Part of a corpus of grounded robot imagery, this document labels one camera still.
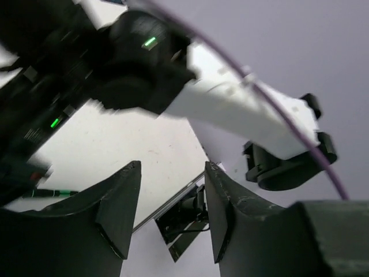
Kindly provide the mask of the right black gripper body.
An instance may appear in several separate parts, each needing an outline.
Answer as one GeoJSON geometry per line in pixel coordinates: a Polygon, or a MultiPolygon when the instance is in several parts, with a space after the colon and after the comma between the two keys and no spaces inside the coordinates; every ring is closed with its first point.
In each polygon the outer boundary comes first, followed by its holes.
{"type": "Polygon", "coordinates": [[[1,162],[30,157],[91,97],[112,58],[114,18],[85,1],[2,1],[1,162]]]}

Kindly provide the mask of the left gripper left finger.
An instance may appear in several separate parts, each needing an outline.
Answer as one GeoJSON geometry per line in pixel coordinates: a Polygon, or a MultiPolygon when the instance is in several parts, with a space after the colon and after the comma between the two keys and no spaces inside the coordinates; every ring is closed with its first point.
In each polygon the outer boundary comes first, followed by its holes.
{"type": "Polygon", "coordinates": [[[40,211],[1,209],[2,276],[119,276],[127,259],[141,162],[40,211]]]}

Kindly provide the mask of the red blue handled screwdriver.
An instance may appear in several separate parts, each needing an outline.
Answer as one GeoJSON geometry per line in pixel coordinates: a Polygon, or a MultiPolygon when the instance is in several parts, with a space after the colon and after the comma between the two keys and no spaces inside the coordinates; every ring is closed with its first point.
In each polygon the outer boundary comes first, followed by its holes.
{"type": "Polygon", "coordinates": [[[49,166],[22,161],[1,162],[1,207],[18,199],[47,178],[49,166]]]}

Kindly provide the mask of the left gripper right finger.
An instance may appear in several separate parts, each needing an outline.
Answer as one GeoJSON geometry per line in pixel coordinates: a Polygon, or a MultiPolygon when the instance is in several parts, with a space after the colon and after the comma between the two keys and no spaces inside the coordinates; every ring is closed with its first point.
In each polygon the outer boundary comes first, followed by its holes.
{"type": "Polygon", "coordinates": [[[221,276],[367,276],[368,202],[283,208],[205,164],[214,261],[221,276]]]}

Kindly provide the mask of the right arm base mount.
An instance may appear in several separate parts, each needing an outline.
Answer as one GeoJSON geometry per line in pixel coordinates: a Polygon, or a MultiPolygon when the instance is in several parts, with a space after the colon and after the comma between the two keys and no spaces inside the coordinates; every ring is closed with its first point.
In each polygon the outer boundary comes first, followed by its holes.
{"type": "Polygon", "coordinates": [[[178,261],[196,237],[209,230],[205,187],[194,185],[186,190],[155,222],[173,261],[178,261]]]}

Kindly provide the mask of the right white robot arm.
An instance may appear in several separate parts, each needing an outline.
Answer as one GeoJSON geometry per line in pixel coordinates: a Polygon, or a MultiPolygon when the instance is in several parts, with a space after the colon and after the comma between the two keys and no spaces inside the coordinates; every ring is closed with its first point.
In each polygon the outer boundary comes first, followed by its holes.
{"type": "Polygon", "coordinates": [[[258,81],[190,25],[152,1],[95,28],[72,1],[2,1],[1,45],[18,75],[1,88],[1,158],[12,178],[88,99],[107,110],[141,108],[194,118],[249,139],[246,178],[288,190],[337,159],[312,95],[291,98],[258,81]]]}

